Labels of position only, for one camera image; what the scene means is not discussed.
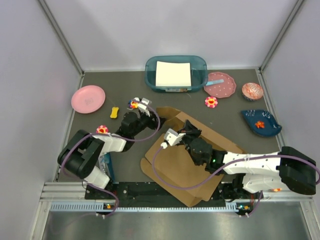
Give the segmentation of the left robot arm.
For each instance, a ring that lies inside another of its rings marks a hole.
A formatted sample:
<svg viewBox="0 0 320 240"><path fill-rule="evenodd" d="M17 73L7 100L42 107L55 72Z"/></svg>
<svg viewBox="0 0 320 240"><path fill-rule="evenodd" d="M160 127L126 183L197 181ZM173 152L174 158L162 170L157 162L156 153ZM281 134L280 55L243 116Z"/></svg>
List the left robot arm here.
<svg viewBox="0 0 320 240"><path fill-rule="evenodd" d="M96 192L102 198L109 198L114 191L111 178L96 166L96 162L110 152L126 152L134 144L135 136L149 128L159 130L166 118L157 117L154 112L147 115L139 111L127 112L119 129L114 134L99 132L92 135L78 130L57 158L60 166L81 180L96 186Z"/></svg>

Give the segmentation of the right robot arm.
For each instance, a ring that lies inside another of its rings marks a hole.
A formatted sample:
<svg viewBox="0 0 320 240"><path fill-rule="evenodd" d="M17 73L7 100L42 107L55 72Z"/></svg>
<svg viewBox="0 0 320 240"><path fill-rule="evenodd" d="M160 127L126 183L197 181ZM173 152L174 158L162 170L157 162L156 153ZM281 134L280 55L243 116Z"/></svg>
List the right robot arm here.
<svg viewBox="0 0 320 240"><path fill-rule="evenodd" d="M260 191L290 190L316 194L316 162L293 147L270 154L244 154L214 149L201 137L201 130L186 120L178 134L193 163L217 175L236 175L233 192L239 198Z"/></svg>

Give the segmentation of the brown cardboard box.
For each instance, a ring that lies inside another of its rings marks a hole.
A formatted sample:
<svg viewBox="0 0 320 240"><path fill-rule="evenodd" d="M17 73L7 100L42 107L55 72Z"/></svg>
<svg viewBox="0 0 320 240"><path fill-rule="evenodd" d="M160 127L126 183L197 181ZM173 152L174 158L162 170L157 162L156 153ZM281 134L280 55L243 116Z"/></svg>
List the brown cardboard box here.
<svg viewBox="0 0 320 240"><path fill-rule="evenodd" d="M201 137L212 144L214 149L237 154L243 154L245 152L231 140L176 108L163 106L157 107L156 111L160 117L166 118L165 125L175 131L184 126L185 120L189 120L191 124L202 130ZM162 134L146 152L145 157L141 159L140 167L143 173L187 207L193 207L201 201L209 201L223 178L222 174L213 176L206 183L194 189L175 189L157 178L156 173L167 183L185 188L195 186L211 175L205 171L203 165L194 165L192 158L182 145L168 146L157 154L154 164L155 173L152 167L153 157L160 148L163 140L164 135Z"/></svg>

